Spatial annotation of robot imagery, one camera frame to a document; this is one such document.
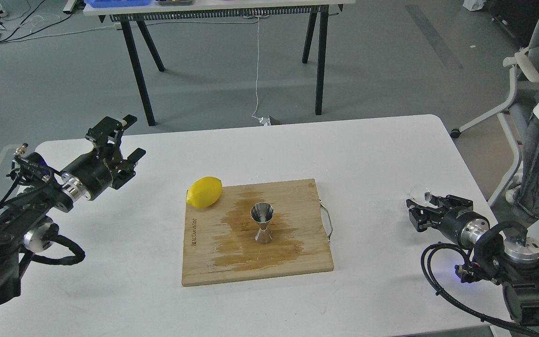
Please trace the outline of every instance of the black table leg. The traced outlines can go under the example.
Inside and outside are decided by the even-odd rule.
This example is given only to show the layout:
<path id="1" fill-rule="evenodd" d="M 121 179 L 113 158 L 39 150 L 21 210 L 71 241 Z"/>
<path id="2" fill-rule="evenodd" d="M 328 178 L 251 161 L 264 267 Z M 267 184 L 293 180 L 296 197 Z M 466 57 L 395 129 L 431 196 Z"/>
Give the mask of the black table leg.
<path id="1" fill-rule="evenodd" d="M 126 40 L 126 47 L 128 47 L 128 55 L 130 55 L 130 62 L 132 62 L 134 77 L 137 79 L 138 91 L 141 94 L 141 100 L 143 101 L 143 108 L 145 109 L 147 123 L 149 126 L 154 126 L 155 117 L 153 117 L 153 110 L 151 109 L 151 102 L 149 101 L 149 94 L 147 93 L 147 86 L 145 85 L 143 70 L 141 70 L 141 63 L 138 60 L 137 48 L 134 45 L 134 37 L 132 36 L 130 22 L 121 21 L 120 25 L 122 25 L 124 40 Z"/>
<path id="2" fill-rule="evenodd" d="M 315 114 L 321 115 L 323 101 L 323 71 L 326 66 L 326 41 L 328 37 L 328 10 L 319 17 L 319 55 L 317 56 L 317 88 L 315 94 Z"/>
<path id="3" fill-rule="evenodd" d="M 165 71 L 165 68 L 163 67 L 163 63 L 161 62 L 161 58 L 159 57 L 157 48 L 155 47 L 155 44 L 153 43 L 153 39 L 151 38 L 151 35 L 149 34 L 147 25 L 145 25 L 145 21 L 137 21 L 137 25 L 138 25 L 138 28 L 141 30 L 141 34 L 143 34 L 143 38 L 145 39 L 145 42 L 147 43 L 147 47 L 149 47 L 149 51 L 151 51 L 151 55 L 153 59 L 155 60 L 155 64 L 158 66 L 158 70 L 161 72 Z"/>
<path id="4" fill-rule="evenodd" d="M 311 49 L 311 42 L 313 41 L 313 30 L 315 30 L 315 20 L 317 19 L 317 13 L 311 13 L 309 15 L 309 25 L 307 26 L 307 35 L 305 37 L 305 49 L 303 50 L 303 63 L 306 64 L 309 60 L 309 49 Z"/>

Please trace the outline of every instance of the floor marking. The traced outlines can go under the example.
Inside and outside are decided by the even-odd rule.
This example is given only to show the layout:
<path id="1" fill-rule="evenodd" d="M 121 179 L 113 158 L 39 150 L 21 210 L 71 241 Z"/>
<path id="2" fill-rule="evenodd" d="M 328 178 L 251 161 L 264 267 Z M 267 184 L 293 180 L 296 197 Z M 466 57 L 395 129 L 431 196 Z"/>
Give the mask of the floor marking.
<path id="1" fill-rule="evenodd" d="M 6 155 L 8 153 L 9 150 L 16 150 L 18 147 L 21 147 L 22 144 L 9 144 L 9 145 L 6 145 L 3 149 L 1 149 L 1 152 L 0 152 L 0 166 L 2 164 L 2 162 L 4 162 L 4 159 L 6 158 Z"/>
<path id="2" fill-rule="evenodd" d="M 417 5 L 406 5 L 405 8 L 444 66 L 449 69 L 463 69 L 455 53 L 446 45 L 444 39 L 438 34 L 438 30 L 434 28 L 421 8 Z"/>

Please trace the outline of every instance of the jigger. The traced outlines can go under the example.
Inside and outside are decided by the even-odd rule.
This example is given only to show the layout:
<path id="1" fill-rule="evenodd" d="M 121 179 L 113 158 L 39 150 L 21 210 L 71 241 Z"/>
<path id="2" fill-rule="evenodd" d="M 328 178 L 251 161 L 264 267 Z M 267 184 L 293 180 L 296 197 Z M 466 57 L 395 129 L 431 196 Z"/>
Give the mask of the jigger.
<path id="1" fill-rule="evenodd" d="M 271 242 L 271 232 L 268 223 L 274 217 L 274 207 L 268 203 L 256 203 L 251 209 L 251 218 L 259 225 L 255 241 L 262 245 Z"/>

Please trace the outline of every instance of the metal handle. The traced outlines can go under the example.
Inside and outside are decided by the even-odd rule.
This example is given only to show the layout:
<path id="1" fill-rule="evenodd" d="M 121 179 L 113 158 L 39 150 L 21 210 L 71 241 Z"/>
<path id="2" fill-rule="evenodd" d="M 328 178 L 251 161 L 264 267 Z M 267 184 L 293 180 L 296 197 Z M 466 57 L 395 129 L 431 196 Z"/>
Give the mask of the metal handle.
<path id="1" fill-rule="evenodd" d="M 326 211 L 326 214 L 328 215 L 328 221 L 330 222 L 330 233 L 328 233 L 328 242 L 330 242 L 330 237 L 332 236 L 332 232 L 334 231 L 334 227 L 332 226 L 332 219 L 330 219 L 330 212 L 326 208 L 326 205 L 321 202 L 321 200 L 319 200 L 319 207 L 320 209 Z"/>

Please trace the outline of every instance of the blue tray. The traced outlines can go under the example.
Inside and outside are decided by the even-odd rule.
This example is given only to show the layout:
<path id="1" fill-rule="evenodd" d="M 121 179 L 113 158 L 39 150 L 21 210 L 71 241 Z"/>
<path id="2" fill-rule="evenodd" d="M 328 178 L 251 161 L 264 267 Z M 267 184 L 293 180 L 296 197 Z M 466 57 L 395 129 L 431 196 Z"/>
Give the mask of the blue tray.
<path id="1" fill-rule="evenodd" d="M 94 8 L 147 6 L 151 0 L 84 0 Z"/>

